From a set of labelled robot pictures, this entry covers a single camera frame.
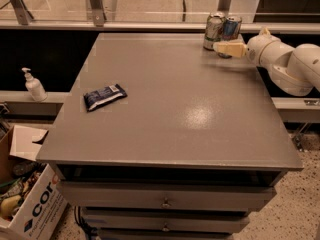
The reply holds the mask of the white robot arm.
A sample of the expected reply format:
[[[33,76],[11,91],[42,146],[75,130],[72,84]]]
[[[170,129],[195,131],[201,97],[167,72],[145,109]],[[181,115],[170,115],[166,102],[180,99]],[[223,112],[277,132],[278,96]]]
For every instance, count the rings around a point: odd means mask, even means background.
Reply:
[[[214,45],[217,53],[246,57],[256,67],[267,70],[272,82],[287,94],[306,96],[320,91],[320,47],[302,44],[296,48],[273,36],[267,28],[243,43],[238,39]]]

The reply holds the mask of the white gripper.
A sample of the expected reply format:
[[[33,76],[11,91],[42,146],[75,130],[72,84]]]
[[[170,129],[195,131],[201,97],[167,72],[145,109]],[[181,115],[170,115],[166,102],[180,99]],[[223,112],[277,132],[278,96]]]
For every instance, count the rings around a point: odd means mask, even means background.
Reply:
[[[259,35],[249,39],[247,45],[242,42],[215,42],[213,45],[217,53],[246,58],[255,66],[271,65],[275,61],[275,56],[271,54],[270,50],[274,45],[281,43],[281,40],[273,35],[267,27],[262,27]]]

